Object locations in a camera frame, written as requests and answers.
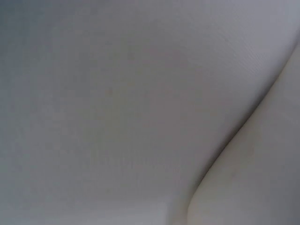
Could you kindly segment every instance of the white fabric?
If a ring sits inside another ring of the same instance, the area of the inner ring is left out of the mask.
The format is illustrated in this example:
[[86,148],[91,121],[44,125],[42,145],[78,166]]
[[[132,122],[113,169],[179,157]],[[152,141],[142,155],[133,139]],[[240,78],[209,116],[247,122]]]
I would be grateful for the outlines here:
[[2,0],[1,224],[181,222],[274,81],[298,0]]
[[300,222],[300,45],[195,193],[188,225]]

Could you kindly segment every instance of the textured fabric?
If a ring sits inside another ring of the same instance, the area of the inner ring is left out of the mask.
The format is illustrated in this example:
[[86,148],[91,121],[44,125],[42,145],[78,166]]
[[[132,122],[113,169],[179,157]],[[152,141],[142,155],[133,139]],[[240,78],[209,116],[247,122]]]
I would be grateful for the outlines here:
[[300,221],[300,46],[200,184],[189,225]]
[[2,0],[1,224],[167,224],[290,56],[298,0]]

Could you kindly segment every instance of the upholstery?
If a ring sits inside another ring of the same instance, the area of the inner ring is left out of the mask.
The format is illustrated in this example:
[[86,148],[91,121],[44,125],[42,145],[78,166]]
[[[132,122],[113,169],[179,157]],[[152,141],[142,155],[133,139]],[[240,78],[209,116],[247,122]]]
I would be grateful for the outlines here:
[[184,224],[289,59],[298,0],[2,0],[4,225]]
[[189,225],[296,225],[300,220],[300,45],[197,189]]

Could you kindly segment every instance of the gray fabric surface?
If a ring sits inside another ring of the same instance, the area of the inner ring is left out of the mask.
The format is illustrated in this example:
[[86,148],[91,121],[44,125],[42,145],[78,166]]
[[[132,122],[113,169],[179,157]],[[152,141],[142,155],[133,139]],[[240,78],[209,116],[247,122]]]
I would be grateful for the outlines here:
[[0,4],[4,225],[181,223],[300,26],[298,0]]
[[300,221],[300,46],[195,193],[188,225]]

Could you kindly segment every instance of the seat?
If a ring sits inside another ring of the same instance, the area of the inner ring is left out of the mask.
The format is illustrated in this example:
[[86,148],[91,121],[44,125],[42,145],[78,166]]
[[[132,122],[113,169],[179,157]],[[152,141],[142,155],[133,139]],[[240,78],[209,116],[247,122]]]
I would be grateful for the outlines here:
[[298,0],[2,0],[0,220],[183,225],[270,89]]

